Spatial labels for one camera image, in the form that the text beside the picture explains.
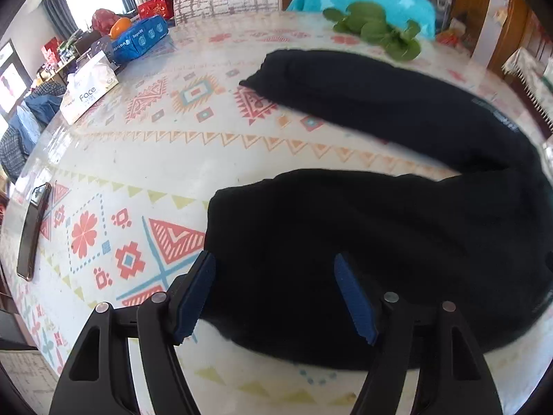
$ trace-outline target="black phone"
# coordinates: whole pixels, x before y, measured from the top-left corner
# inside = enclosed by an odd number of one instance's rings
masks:
[[[30,281],[34,274],[34,262],[37,255],[38,236],[40,225],[48,203],[48,197],[52,186],[49,183],[36,187],[29,201],[29,208],[23,223],[21,243],[19,244],[19,256],[17,258],[17,274]]]

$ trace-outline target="star pattern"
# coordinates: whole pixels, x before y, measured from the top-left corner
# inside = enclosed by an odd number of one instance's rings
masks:
[[[321,0],[321,11],[324,11],[327,8],[333,8],[334,3],[332,0]]]
[[[399,5],[409,9],[411,6],[415,5],[415,0],[399,0]]]

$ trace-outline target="blue bag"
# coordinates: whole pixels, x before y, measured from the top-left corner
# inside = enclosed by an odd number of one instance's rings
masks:
[[[140,20],[112,43],[115,62],[124,64],[142,56],[168,33],[160,15]]]

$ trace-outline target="table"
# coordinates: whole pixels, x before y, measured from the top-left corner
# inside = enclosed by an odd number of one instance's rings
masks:
[[[166,289],[199,254],[217,189],[302,167],[371,170],[434,179],[454,174],[397,145],[279,107],[241,88],[277,48],[331,48],[388,60],[380,47],[333,33],[321,15],[239,14],[199,20],[170,35],[118,76],[120,84],[72,127],[58,114],[16,184],[0,258],[16,304],[57,373],[98,302],[138,304]],[[408,68],[493,102],[536,142],[521,102],[496,76],[445,46],[424,43]],[[29,192],[54,190],[34,279],[16,276]],[[130,342],[139,404],[153,414],[138,344]],[[265,357],[200,321],[177,348],[205,414],[348,414],[365,373]],[[525,336],[487,354],[506,415],[527,399],[553,357],[553,309]],[[399,414],[410,411],[408,373]]]

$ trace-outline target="red box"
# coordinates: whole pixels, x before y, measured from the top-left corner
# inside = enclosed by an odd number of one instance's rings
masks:
[[[57,63],[60,62],[60,56],[57,54],[57,47],[59,47],[59,45],[59,40],[53,37],[41,48],[46,62],[53,66],[57,66]]]
[[[138,14],[141,20],[154,15],[161,15],[165,20],[172,19],[172,0],[148,0],[138,6]]]

